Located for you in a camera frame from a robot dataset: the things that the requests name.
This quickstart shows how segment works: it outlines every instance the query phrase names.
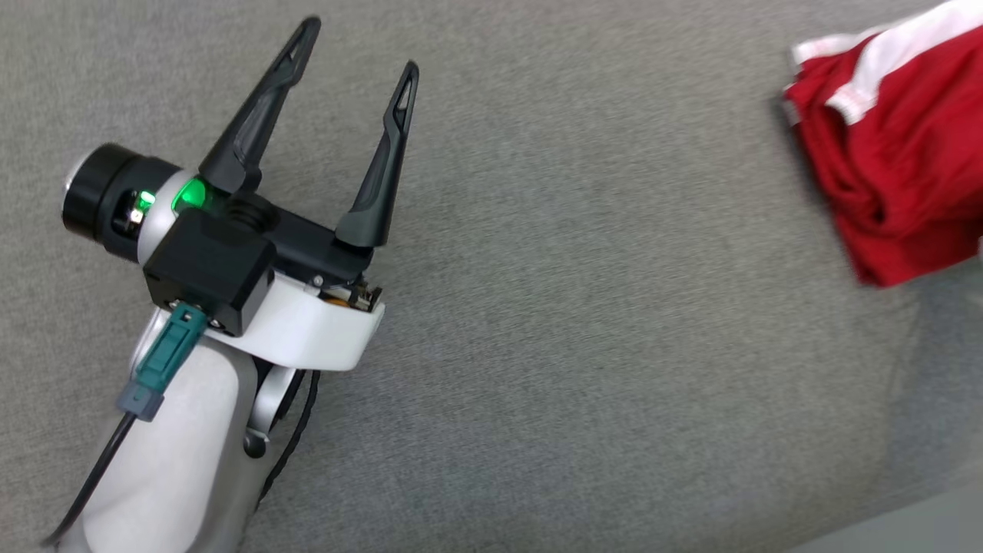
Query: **gray fabric surface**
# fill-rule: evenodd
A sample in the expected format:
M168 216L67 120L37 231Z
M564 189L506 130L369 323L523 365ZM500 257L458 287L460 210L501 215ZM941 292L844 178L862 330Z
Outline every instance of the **gray fabric surface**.
M263 163L334 223L420 93L362 365L243 550L781 551L975 478L983 271L857 285L773 99L798 39L927 0L0 5L0 550L88 470L149 308L64 231L117 141L196 166L310 13Z

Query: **wire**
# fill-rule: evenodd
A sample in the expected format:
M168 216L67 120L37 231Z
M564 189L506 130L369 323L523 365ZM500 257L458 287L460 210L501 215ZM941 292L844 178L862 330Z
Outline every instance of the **wire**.
M130 428L133 426L133 422L137 420L137 416L134 413L126 413L120 420L119 425L116 426L116 430L113 432L111 438L106 443L106 447L102 450L102 455L99 456L98 461L92 467L92 471L89 472L86 482L82 484L82 489L79 490L79 495L75 497L75 501L72 503L72 507L69 507L68 513L65 514L65 518L62 519L55 531L51 532L51 535L41 540L41 547L51 547L52 545L61 541L61 538L65 536L72 524L79 519L79 515L82 514L82 509L86 507L88 503L88 498L92 497L92 492L95 491L95 486L99 484L99 480L102 479L102 475L105 474L106 468L109 467L109 463L113 461L113 457L116 456L116 451L120 449L120 444L123 443L123 439L130 432Z
M311 373L311 383L310 389L308 390L308 398L304 401L304 410L301 411L301 416L297 420L297 427L294 428L294 433L290 436L290 441L287 442L286 449L283 450L283 454L280 459L276 461L273 469L269 472L269 476L266 477L266 482L262 485L262 491L260 492L260 498L256 501L257 509L260 507L260 501L262 498L266 497L266 493L269 489L273 487L273 480L283 472L283 467L287 465L287 459L290 455L294 453L297 449L297 444L301 441L301 434L304 433L304 429L307 428L307 423L311 420L311 410L314 408L315 399L318 398L318 380L320 380L320 371L309 371Z

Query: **green cable connector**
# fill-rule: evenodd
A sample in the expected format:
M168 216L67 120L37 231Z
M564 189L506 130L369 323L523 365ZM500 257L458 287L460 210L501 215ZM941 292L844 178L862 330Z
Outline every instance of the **green cable connector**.
M164 402L164 391L202 338L208 316L190 305L179 304L150 350L137 365L116 406L150 422Z

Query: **folded red garment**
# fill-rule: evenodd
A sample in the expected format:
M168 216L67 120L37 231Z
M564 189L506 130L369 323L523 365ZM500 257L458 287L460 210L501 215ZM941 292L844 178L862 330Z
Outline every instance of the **folded red garment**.
M983 236L983 2L800 44L785 90L862 282L965 259Z

